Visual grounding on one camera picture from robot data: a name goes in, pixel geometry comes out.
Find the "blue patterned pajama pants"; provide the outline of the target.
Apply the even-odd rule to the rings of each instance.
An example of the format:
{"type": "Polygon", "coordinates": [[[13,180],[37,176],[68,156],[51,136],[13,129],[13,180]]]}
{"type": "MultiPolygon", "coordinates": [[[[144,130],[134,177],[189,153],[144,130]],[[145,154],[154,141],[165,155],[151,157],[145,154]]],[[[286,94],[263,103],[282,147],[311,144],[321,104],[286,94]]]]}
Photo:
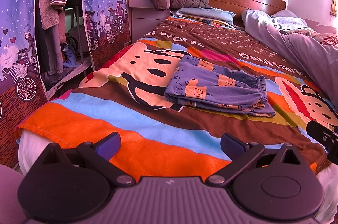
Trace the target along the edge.
{"type": "Polygon", "coordinates": [[[268,103],[264,76],[184,56],[177,65],[164,95],[175,104],[228,113],[275,116],[268,103]]]}

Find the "colourful cartoon bed sheet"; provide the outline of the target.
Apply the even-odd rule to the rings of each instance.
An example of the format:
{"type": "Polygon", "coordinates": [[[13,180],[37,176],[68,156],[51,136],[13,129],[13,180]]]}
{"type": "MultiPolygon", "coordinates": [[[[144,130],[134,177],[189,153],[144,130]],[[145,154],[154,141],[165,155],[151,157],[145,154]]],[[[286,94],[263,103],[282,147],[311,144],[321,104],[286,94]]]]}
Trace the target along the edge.
{"type": "Polygon", "coordinates": [[[112,163],[135,178],[206,178],[230,163],[226,132],[267,148],[291,143],[325,170],[327,152],[305,127],[337,127],[337,50],[282,35],[262,12],[244,21],[236,31],[166,19],[16,128],[21,171],[51,142],[75,148],[112,132],[121,137],[112,163]]]}

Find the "grey lilac duvet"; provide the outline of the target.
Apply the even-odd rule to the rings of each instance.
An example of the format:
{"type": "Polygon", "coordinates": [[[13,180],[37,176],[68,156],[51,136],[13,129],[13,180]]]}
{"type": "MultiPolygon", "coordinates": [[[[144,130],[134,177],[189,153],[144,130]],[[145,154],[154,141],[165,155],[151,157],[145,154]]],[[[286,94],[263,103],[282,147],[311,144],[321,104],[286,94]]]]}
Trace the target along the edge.
{"type": "Polygon", "coordinates": [[[299,33],[284,35],[267,13],[242,12],[245,31],[256,40],[304,71],[337,107],[337,46],[320,44],[299,33]]]}

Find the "pink floral blanket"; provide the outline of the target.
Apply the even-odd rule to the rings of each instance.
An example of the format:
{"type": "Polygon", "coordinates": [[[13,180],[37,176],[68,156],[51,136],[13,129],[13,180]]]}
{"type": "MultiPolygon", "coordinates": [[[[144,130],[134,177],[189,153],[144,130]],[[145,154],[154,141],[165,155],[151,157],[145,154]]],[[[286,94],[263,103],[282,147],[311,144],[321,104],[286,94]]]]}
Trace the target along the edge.
{"type": "Polygon", "coordinates": [[[294,29],[288,31],[288,34],[298,33],[311,38],[314,38],[317,42],[322,45],[338,45],[338,36],[334,33],[319,33],[310,29],[294,29]]]}

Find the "blue wardrobe curtain left panel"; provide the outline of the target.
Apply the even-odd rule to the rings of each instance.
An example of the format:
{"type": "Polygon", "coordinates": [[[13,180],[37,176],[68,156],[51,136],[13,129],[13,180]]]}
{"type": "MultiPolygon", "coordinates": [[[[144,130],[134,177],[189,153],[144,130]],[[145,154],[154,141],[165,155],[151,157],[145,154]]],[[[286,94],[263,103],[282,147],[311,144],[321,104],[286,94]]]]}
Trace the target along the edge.
{"type": "Polygon", "coordinates": [[[1,0],[1,164],[18,164],[15,129],[46,101],[35,46],[35,0],[1,0]]]}

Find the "light blue pillow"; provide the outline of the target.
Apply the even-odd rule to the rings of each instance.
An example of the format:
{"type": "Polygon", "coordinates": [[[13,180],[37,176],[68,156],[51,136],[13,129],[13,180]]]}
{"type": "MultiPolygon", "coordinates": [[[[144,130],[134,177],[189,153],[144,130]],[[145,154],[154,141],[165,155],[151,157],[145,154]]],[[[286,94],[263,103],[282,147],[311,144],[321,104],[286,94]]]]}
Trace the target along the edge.
{"type": "Polygon", "coordinates": [[[218,8],[180,8],[171,11],[174,16],[183,17],[186,15],[204,17],[212,20],[218,20],[226,22],[230,25],[234,25],[233,18],[236,16],[234,12],[224,11],[218,8]]]}

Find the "grey bedside cabinet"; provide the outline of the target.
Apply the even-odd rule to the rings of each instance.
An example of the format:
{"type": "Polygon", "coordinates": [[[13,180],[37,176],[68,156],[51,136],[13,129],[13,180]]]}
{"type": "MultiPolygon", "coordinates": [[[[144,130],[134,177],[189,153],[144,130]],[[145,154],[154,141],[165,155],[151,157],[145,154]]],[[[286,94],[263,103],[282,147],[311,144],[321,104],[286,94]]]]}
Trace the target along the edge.
{"type": "Polygon", "coordinates": [[[135,42],[170,15],[170,0],[164,11],[157,11],[150,0],[128,0],[131,10],[131,40],[135,42]]]}

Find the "blue bicycle wardrobe curtain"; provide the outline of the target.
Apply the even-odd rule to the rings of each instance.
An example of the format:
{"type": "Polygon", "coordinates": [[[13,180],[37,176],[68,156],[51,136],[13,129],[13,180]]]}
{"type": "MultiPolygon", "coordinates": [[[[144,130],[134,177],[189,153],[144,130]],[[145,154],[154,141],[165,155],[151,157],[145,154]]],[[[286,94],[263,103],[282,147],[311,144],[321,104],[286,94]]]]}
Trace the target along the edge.
{"type": "Polygon", "coordinates": [[[131,41],[127,0],[82,0],[82,3],[92,67],[99,70],[131,41]]]}

